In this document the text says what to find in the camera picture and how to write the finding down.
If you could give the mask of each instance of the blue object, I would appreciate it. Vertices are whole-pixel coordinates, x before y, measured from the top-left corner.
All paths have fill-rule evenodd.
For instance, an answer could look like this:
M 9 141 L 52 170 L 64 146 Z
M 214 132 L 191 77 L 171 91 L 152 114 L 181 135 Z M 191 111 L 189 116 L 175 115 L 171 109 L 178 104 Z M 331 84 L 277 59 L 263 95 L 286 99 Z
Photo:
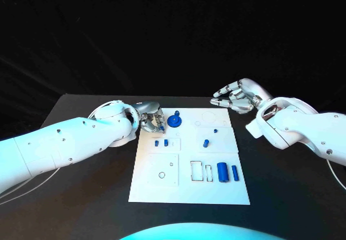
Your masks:
M 182 118 L 179 117 L 181 113 L 179 111 L 175 111 L 175 115 L 172 115 L 169 118 L 168 118 L 168 125 L 172 127 L 172 128 L 176 128 L 181 126 L 182 124 Z
M 218 163 L 218 181 L 227 183 L 230 181 L 230 171 L 225 162 Z
M 233 176 L 234 176 L 234 180 L 240 181 L 240 177 L 238 177 L 238 171 L 237 171 L 237 166 L 233 166 Z
M 152 227 L 137 233 L 126 236 L 122 240 L 143 239 L 185 239 L 185 240 L 284 240 L 269 233 L 251 230 L 248 228 L 215 223 L 175 223 Z
M 207 139 L 207 140 L 204 141 L 204 147 L 205 147 L 205 148 L 208 147 L 208 144 L 209 144 L 209 140 Z

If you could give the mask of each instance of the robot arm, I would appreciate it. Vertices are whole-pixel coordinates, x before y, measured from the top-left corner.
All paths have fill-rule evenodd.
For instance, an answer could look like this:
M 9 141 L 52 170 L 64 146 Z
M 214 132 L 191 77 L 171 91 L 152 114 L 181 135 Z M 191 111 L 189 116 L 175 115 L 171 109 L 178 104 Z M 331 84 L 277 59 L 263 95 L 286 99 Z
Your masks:
M 214 98 L 211 103 L 233 108 L 240 114 L 248 113 L 254 108 L 258 109 L 256 119 L 246 126 L 256 138 L 264 135 L 280 149 L 300 142 L 322 158 L 346 166 L 345 114 L 319 113 L 297 98 L 273 98 L 248 78 L 224 87 L 214 97 L 230 91 L 231 100 Z
M 156 118 L 156 127 L 150 120 Z M 158 102 L 129 105 L 120 100 L 100 106 L 90 118 L 77 117 L 0 141 L 0 193 L 41 173 L 75 164 L 136 139 L 145 131 L 165 133 Z

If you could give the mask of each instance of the black table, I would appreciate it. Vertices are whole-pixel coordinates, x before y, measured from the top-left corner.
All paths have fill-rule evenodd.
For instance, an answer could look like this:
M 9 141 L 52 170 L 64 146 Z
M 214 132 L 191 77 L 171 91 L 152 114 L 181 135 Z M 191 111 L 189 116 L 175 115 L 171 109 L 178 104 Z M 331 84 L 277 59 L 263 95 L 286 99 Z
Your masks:
M 207 97 L 64 95 L 42 127 L 88 117 L 111 100 L 158 101 L 163 108 L 215 108 Z M 139 138 L 64 167 L 31 194 L 0 206 L 2 239 L 119 239 L 159 225 L 218 223 L 286 239 L 346 238 L 346 191 L 326 160 L 297 143 L 286 150 L 246 124 L 256 117 L 230 112 L 251 205 L 129 202 Z M 346 183 L 344 167 L 333 164 Z M 39 175 L 21 191 L 39 184 Z

